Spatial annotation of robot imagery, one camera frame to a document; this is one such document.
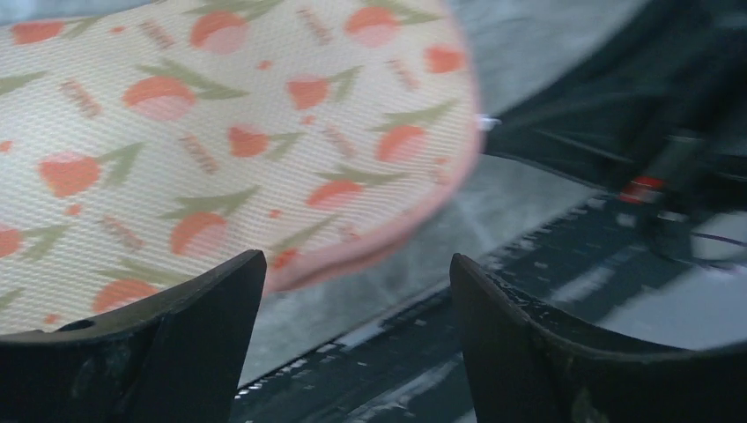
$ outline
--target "patterned fabric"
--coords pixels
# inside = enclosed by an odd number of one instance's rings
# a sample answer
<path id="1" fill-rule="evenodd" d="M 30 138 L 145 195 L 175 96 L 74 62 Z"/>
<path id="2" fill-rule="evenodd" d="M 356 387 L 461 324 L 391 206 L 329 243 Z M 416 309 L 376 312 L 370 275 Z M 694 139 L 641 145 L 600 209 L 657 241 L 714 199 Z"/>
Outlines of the patterned fabric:
<path id="1" fill-rule="evenodd" d="M 0 28 L 0 333 L 247 249 L 267 291 L 381 250 L 478 155 L 437 0 L 172 0 Z"/>

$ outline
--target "ironing board cover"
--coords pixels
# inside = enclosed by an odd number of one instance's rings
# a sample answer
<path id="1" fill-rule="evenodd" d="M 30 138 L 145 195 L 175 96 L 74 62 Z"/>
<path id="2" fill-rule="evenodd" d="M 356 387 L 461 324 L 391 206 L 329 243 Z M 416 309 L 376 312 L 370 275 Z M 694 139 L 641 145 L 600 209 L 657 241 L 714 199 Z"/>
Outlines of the ironing board cover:
<path id="1" fill-rule="evenodd" d="M 481 147 L 439 0 L 170 0 L 0 28 L 0 334 L 260 249 L 266 293 L 399 242 Z"/>

